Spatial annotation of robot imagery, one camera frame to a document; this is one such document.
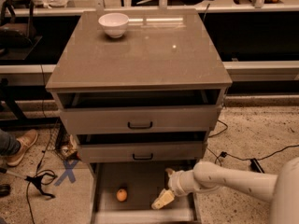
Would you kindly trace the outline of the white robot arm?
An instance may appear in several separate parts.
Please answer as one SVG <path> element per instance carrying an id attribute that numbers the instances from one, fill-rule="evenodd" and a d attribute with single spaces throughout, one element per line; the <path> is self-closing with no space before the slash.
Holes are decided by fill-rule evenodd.
<path id="1" fill-rule="evenodd" d="M 270 203 L 270 224 L 299 224 L 299 158 L 286 162 L 278 175 L 227 169 L 209 161 L 199 161 L 189 171 L 165 171 L 168 189 L 161 191 L 152 209 L 176 197 L 227 187 Z"/>

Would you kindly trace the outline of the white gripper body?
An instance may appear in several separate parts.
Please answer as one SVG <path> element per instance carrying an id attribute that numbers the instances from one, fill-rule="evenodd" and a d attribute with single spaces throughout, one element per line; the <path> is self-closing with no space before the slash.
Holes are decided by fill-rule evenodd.
<path id="1" fill-rule="evenodd" d="M 169 177 L 168 187 L 176 197 L 187 196 L 190 193 L 200 190 L 199 184 L 194 179 L 193 170 L 175 171 L 175 173 Z"/>

